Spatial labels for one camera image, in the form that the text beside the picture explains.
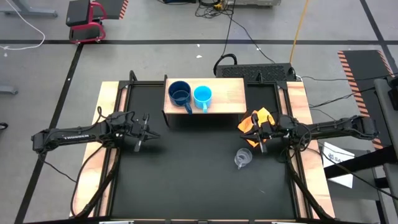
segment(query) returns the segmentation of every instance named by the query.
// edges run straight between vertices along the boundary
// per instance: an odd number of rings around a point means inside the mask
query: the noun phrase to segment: dark blue mug
[[[169,86],[170,101],[175,106],[184,106],[188,114],[192,114],[191,87],[184,81],[173,82]]]

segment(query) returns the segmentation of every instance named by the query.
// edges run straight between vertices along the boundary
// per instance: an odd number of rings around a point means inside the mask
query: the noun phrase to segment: mug
[[[192,114],[191,87],[184,81],[173,82],[169,86],[170,101],[175,106],[184,106],[188,114]]]
[[[198,86],[193,92],[193,98],[195,99],[195,106],[207,113],[211,104],[211,89],[207,86]]]

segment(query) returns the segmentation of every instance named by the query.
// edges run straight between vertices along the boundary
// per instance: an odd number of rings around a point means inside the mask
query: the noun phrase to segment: wooden platform
[[[178,107],[171,103],[169,97],[169,86],[176,81],[185,81],[191,87],[192,113],[203,113],[202,109],[195,107],[193,91],[198,86],[208,86],[211,89],[211,105],[208,113],[245,113],[246,98],[244,94],[243,78],[168,78],[166,80],[164,113],[166,114],[187,114],[184,107]]]

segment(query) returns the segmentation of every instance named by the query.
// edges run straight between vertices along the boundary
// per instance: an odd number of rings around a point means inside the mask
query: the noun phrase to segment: mug handle
[[[207,113],[207,105],[206,105],[206,103],[203,103],[203,112]]]
[[[188,114],[192,114],[192,108],[191,105],[189,105],[189,103],[185,103],[184,107],[187,110]]]

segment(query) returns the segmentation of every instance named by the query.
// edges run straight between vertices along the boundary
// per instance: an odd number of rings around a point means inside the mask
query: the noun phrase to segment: light blue mug
[[[211,104],[211,89],[207,86],[198,86],[193,92],[193,99],[195,100],[195,106],[207,113],[207,109]]]

